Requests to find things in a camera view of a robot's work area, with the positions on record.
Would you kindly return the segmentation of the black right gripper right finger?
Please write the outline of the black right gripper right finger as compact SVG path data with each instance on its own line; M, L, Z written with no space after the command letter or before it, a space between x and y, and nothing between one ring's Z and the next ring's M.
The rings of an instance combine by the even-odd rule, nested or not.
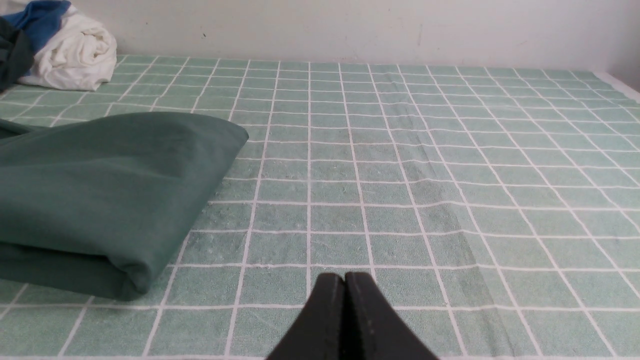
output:
M345 360L436 360L366 272L345 274Z

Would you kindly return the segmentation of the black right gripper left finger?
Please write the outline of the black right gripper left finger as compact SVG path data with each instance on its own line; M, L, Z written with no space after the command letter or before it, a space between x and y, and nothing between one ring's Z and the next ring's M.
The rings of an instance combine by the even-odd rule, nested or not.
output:
M321 273L304 307L268 360L338 360L345 281Z

